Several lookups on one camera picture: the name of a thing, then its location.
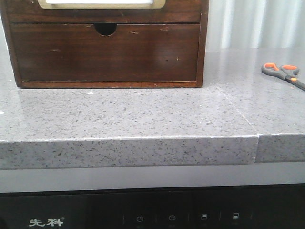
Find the orange grey scissors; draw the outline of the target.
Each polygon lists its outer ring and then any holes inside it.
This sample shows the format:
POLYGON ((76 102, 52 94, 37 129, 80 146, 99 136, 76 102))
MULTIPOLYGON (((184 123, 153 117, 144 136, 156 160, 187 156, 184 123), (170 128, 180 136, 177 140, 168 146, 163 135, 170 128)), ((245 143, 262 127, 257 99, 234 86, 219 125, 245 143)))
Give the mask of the orange grey scissors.
POLYGON ((262 73, 287 81, 301 90, 305 90, 305 84, 298 80, 300 69, 295 65, 282 65, 278 67, 275 63, 265 63, 261 67, 262 73))

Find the black appliance control panel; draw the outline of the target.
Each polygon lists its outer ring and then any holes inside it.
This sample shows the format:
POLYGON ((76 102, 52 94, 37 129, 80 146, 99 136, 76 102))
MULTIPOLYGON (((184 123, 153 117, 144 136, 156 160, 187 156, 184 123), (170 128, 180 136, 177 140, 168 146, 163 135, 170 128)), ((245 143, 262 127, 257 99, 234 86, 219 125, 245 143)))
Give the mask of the black appliance control panel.
POLYGON ((2 193, 3 229, 302 229, 305 186, 2 193))

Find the wooden drawer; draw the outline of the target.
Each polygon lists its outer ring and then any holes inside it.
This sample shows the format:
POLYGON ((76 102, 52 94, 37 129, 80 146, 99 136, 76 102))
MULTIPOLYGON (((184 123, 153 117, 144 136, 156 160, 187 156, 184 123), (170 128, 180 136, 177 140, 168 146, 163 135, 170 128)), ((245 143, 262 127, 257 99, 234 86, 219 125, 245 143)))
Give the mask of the wooden drawer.
POLYGON ((13 24, 21 77, 28 81, 193 81, 198 24, 13 24))
POLYGON ((167 0, 160 9, 51 10, 36 0, 2 0, 10 23, 161 23, 199 22, 200 0, 167 0))

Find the dark wooden drawer cabinet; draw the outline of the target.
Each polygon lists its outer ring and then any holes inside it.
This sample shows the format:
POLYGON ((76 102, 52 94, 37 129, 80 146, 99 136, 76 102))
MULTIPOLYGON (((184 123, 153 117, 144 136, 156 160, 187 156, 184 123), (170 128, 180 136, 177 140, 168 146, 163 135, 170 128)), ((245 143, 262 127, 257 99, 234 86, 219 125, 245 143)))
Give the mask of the dark wooden drawer cabinet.
MULTIPOLYGON (((20 88, 197 88, 203 84, 206 34, 208 25, 209 1, 201 0, 202 9, 199 22, 161 22, 161 23, 17 23, 17 24, 95 24, 97 32, 103 36, 112 35, 118 24, 198 24, 199 44, 196 78, 193 81, 28 81, 21 77, 11 26, 7 13, 0 11, 9 50, 16 85, 20 88)), ((43 9, 51 10, 123 10, 160 9, 166 0, 38 0, 43 9)))

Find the white corrugated backsplash panel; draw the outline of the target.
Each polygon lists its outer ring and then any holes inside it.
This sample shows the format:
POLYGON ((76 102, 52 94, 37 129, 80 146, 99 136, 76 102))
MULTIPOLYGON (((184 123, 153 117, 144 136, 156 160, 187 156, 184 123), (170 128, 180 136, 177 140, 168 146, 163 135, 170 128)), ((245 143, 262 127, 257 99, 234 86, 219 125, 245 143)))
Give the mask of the white corrugated backsplash panel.
POLYGON ((247 48, 304 48, 303 0, 212 0, 208 51, 247 48))

